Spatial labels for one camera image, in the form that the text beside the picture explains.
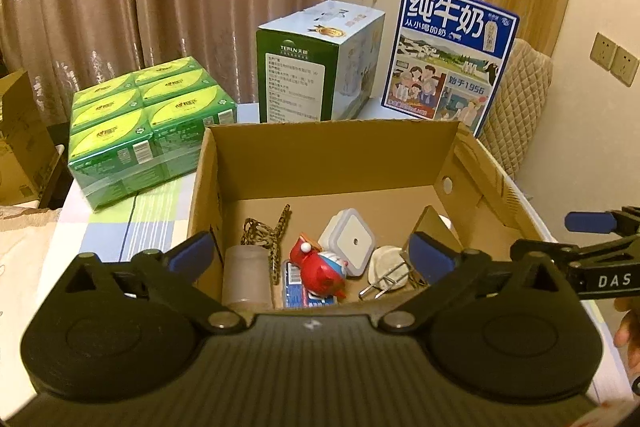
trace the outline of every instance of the table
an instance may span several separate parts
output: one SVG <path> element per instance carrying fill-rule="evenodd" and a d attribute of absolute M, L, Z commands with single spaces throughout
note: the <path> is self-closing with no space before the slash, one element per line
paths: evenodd
<path fill-rule="evenodd" d="M 399 120 L 412 117 L 384 108 L 380 105 L 380 99 L 372 98 L 361 111 L 359 118 Z M 258 123 L 258 104 L 239 105 L 238 121 Z M 495 164 L 514 188 L 540 235 L 546 241 L 554 241 L 529 201 L 497 162 Z M 187 174 L 94 212 L 74 181 L 42 266 L 36 295 L 38 305 L 80 252 L 92 251 L 102 261 L 114 263 L 128 261 L 145 248 L 166 251 L 185 240 L 194 182 L 195 173 Z M 598 402 L 622 397 L 631 399 L 633 395 L 622 360 L 613 345 L 602 314 L 593 301 L 585 301 L 584 307 L 598 328 L 604 345 L 602 363 L 594 377 L 590 396 Z"/>

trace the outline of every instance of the pure milk box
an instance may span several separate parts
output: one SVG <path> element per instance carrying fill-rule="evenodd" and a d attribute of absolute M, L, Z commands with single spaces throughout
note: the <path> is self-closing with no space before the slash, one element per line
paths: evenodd
<path fill-rule="evenodd" d="M 256 33 L 261 122 L 354 118 L 370 97 L 384 12 L 328 0 Z"/>
<path fill-rule="evenodd" d="M 176 96 L 145 112 L 169 177 L 196 168 L 205 127 L 238 121 L 236 103 L 220 86 Z"/>

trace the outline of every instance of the green juice box pack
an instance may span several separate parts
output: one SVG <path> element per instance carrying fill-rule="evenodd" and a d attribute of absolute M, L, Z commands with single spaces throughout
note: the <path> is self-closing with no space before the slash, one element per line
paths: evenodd
<path fill-rule="evenodd" d="M 98 125 L 121 114 L 142 108 L 142 97 L 137 89 L 105 96 L 81 107 L 74 107 L 71 113 L 69 132 L 75 134 Z"/>
<path fill-rule="evenodd" d="M 199 69 L 188 71 L 187 73 L 174 74 L 174 76 L 140 86 L 138 89 L 140 90 L 140 95 L 142 95 L 143 103 L 145 106 L 149 106 L 184 93 L 215 85 L 216 82 L 209 76 L 209 73 Z"/>
<path fill-rule="evenodd" d="M 256 33 L 261 122 L 354 118 L 371 95 L 385 14 L 328 0 Z"/>
<path fill-rule="evenodd" d="M 205 127 L 237 113 L 192 57 L 125 74 L 76 93 L 69 169 L 97 208 L 195 170 Z"/>
<path fill-rule="evenodd" d="M 158 150 L 167 158 L 164 166 L 169 176 L 183 174 L 197 165 L 205 127 L 238 119 L 236 103 L 220 86 L 156 103 L 145 112 Z"/>
<path fill-rule="evenodd" d="M 193 57 L 183 57 L 164 64 L 158 64 L 146 68 L 146 70 L 140 70 L 134 73 L 135 82 L 137 86 L 144 86 L 151 82 L 161 80 L 168 76 L 174 76 L 174 74 L 186 73 L 187 71 L 199 70 L 202 66 Z"/>
<path fill-rule="evenodd" d="M 88 105 L 89 103 L 100 100 L 105 96 L 123 92 L 127 89 L 131 89 L 132 87 L 136 87 L 133 74 L 123 74 L 122 76 L 118 76 L 116 78 L 112 78 L 111 80 L 107 80 L 106 82 L 102 82 L 97 86 L 78 91 L 74 95 L 73 107 L 78 108 L 82 107 L 83 105 Z"/>
<path fill-rule="evenodd" d="M 142 108 L 71 136 L 69 169 L 92 206 L 164 181 L 152 140 Z"/>

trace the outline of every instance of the person's hand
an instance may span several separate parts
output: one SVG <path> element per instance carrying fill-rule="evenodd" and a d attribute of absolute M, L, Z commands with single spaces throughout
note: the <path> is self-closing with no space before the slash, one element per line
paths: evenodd
<path fill-rule="evenodd" d="M 636 310 L 640 311 L 640 298 L 616 299 L 613 306 L 619 312 L 627 312 L 620 322 L 613 342 L 616 347 L 622 347 L 628 343 L 629 370 L 632 373 L 640 373 L 640 317 L 636 312 Z"/>

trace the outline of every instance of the blue milk box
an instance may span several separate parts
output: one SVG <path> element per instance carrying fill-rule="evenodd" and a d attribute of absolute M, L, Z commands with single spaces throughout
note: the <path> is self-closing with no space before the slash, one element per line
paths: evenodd
<path fill-rule="evenodd" d="M 337 304 L 334 296 L 322 298 L 311 295 L 302 285 L 300 268 L 291 261 L 285 261 L 282 265 L 282 303 L 285 308 L 315 308 L 316 306 L 328 306 Z"/>
<path fill-rule="evenodd" d="M 479 0 L 402 0 L 382 105 L 477 137 L 519 20 Z"/>

